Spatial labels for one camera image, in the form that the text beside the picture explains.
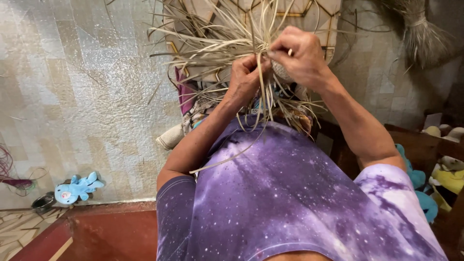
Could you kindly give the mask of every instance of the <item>white woven item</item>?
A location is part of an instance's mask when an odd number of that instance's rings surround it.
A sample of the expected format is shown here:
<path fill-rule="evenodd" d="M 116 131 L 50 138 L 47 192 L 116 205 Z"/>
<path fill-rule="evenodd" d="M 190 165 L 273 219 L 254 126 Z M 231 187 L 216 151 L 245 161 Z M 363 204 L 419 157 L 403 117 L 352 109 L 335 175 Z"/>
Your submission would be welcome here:
<path fill-rule="evenodd" d="M 185 136 L 182 124 L 176 125 L 157 137 L 156 142 L 165 150 L 172 150 Z"/>
<path fill-rule="evenodd" d="M 294 80 L 288 75 L 287 70 L 282 66 L 282 64 L 272 61 L 272 69 L 274 70 L 275 74 L 279 76 L 284 82 L 292 83 Z"/>

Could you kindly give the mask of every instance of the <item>hanging straw bundle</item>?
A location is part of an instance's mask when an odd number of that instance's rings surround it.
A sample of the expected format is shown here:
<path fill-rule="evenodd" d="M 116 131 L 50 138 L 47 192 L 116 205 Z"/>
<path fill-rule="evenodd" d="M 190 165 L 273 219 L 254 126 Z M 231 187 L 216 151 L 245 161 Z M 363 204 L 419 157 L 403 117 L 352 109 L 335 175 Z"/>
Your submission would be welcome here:
<path fill-rule="evenodd" d="M 197 68 L 201 71 L 189 75 L 179 82 L 171 79 L 175 85 L 184 84 L 188 80 L 201 78 L 214 72 L 221 72 L 219 75 L 223 75 L 223 77 L 218 79 L 217 83 L 200 91 L 193 90 L 196 93 L 189 98 L 190 100 L 201 96 L 219 102 L 227 91 L 227 87 L 223 84 L 230 76 L 228 71 L 234 60 L 256 54 L 257 70 L 261 71 L 261 57 L 266 55 L 270 44 L 283 29 L 284 20 L 294 2 L 292 0 L 284 15 L 276 19 L 279 1 L 262 1 L 259 17 L 254 17 L 251 11 L 246 12 L 246 19 L 250 19 L 248 26 L 238 14 L 238 6 L 235 6 L 236 12 L 224 0 L 219 0 L 218 4 L 205 0 L 205 4 L 211 7 L 216 19 L 219 18 L 222 22 L 221 24 L 213 24 L 200 17 L 195 10 L 188 12 L 184 5 L 176 7 L 169 1 L 165 1 L 163 2 L 164 13 L 152 13 L 163 17 L 163 25 L 148 29 L 148 38 L 154 31 L 161 31 L 167 36 L 175 36 L 183 46 L 188 46 L 189 51 L 182 52 L 181 48 L 178 53 L 158 53 L 151 56 L 171 55 L 175 59 L 167 62 L 170 67 L 179 68 L 181 71 L 186 67 Z M 270 75 L 262 73 L 259 75 L 258 107 L 254 107 L 254 103 L 251 101 L 247 108 L 243 108 L 244 114 L 253 112 L 263 115 L 263 120 L 270 119 L 271 121 L 274 120 L 275 116 L 280 116 L 285 118 L 288 125 L 297 131 L 309 134 L 308 128 L 302 126 L 299 119 L 302 115 L 311 115 L 316 118 L 313 106 L 326 111 L 322 105 L 318 104 L 322 101 L 311 101 L 310 94 L 306 92 L 303 95 L 296 95 L 290 88 L 289 79 L 286 77 L 285 71 L 282 71 L 284 69 L 281 65 L 274 63 L 273 66 L 274 71 Z"/>
<path fill-rule="evenodd" d="M 378 0 L 404 19 L 404 45 L 411 65 L 437 67 L 457 54 L 454 37 L 427 21 L 426 0 Z"/>

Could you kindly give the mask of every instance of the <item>purple galaxy t-shirt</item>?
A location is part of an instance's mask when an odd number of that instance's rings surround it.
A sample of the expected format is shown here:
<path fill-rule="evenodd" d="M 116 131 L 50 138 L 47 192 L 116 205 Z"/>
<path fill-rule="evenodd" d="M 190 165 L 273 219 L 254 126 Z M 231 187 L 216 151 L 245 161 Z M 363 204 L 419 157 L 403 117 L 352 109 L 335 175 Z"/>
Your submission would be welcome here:
<path fill-rule="evenodd" d="M 269 122 L 244 132 L 237 120 L 205 165 L 253 142 L 197 183 L 180 176 L 163 185 L 157 260 L 260 261 L 297 250 L 334 261 L 447 260 L 401 169 L 373 165 L 353 182 L 293 129 Z"/>

